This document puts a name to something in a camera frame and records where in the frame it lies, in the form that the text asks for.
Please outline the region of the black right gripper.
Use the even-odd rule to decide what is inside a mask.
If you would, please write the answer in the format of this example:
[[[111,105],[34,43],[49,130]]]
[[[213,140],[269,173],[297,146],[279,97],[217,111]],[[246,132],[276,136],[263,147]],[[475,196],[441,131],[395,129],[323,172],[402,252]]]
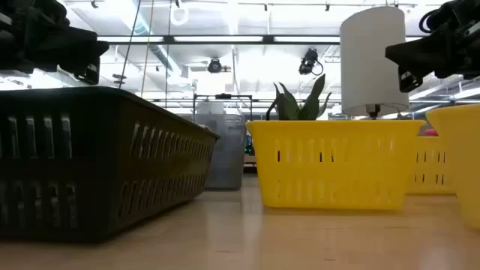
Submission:
[[[385,57],[398,66],[400,92],[422,85],[422,77],[446,66],[444,77],[480,77],[480,0],[451,0],[444,4],[448,14],[447,64],[442,43],[435,37],[389,45]]]

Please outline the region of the yellow slotted plastic basket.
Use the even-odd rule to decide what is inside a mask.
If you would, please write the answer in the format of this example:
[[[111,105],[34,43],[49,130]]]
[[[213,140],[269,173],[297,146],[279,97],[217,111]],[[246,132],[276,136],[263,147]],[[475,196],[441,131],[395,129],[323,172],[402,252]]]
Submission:
[[[480,103],[432,109],[426,116],[445,146],[463,220],[480,230]]]
[[[455,184],[449,176],[448,157],[438,136],[418,136],[415,140],[415,169],[408,179],[407,193],[455,194]]]
[[[422,120],[250,121],[262,203],[397,211]]]

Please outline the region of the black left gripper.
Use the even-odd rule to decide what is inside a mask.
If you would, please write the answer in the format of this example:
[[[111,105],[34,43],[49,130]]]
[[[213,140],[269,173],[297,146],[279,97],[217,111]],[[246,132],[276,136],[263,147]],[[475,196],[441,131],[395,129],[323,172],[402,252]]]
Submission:
[[[0,0],[0,70],[30,72],[41,63],[38,53],[55,37],[61,63],[84,67],[80,82],[97,85],[100,58],[110,48],[93,31],[69,28],[67,10],[58,0]]]

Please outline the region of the white background container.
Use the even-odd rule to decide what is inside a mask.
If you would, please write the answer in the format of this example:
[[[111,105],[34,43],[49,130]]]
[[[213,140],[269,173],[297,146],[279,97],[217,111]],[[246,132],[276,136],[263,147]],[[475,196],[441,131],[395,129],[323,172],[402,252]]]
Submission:
[[[203,114],[222,115],[225,113],[224,104],[221,102],[212,102],[212,101],[204,100],[197,104],[196,113],[201,115]]]

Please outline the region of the grey translucent plastic basket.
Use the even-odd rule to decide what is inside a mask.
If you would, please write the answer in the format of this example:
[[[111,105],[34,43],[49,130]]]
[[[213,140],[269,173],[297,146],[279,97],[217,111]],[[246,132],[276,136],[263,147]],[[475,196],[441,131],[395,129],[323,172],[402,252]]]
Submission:
[[[196,196],[242,186],[246,121],[240,115],[197,114],[159,133],[153,158],[166,170],[160,188]]]

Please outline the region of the black round ceiling spotlight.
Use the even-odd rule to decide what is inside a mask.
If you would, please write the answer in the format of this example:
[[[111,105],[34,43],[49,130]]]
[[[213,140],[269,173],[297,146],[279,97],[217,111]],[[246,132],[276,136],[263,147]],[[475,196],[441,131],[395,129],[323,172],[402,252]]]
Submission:
[[[232,71],[232,68],[230,66],[221,64],[219,58],[212,58],[208,63],[207,71],[210,74],[228,73]]]

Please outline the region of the black slotted plastic basket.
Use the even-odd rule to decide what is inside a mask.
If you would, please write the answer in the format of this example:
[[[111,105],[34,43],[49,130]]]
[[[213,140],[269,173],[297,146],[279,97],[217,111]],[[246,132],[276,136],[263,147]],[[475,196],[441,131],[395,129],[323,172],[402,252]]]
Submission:
[[[217,141],[117,88],[0,91],[0,239],[128,230],[200,195]]]

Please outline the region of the green snake plant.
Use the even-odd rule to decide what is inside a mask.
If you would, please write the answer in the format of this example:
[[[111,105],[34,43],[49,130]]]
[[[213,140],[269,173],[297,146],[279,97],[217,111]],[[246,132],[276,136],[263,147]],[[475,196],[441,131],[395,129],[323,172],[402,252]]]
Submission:
[[[275,110],[277,117],[281,121],[315,121],[325,111],[328,105],[331,93],[328,93],[325,101],[320,105],[320,95],[326,84],[326,75],[320,75],[316,78],[310,94],[300,106],[293,94],[286,86],[279,82],[274,82],[276,97],[266,112],[266,120],[270,119],[270,113]]]

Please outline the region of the white shade wooden base lamp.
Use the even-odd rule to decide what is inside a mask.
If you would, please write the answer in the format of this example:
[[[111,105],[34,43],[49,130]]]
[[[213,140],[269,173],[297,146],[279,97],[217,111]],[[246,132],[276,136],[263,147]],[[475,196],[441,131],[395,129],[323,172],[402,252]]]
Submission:
[[[396,7],[372,7],[342,22],[342,113],[384,116],[409,108],[408,95],[399,90],[398,65],[385,57],[386,47],[405,41],[404,12]]]

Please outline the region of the black ceiling light rail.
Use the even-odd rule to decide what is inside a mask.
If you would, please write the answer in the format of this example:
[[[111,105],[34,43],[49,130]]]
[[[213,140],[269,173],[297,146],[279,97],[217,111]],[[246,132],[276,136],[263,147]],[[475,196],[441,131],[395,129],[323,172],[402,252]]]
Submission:
[[[103,35],[99,41],[111,44],[327,44],[338,45],[331,35]]]

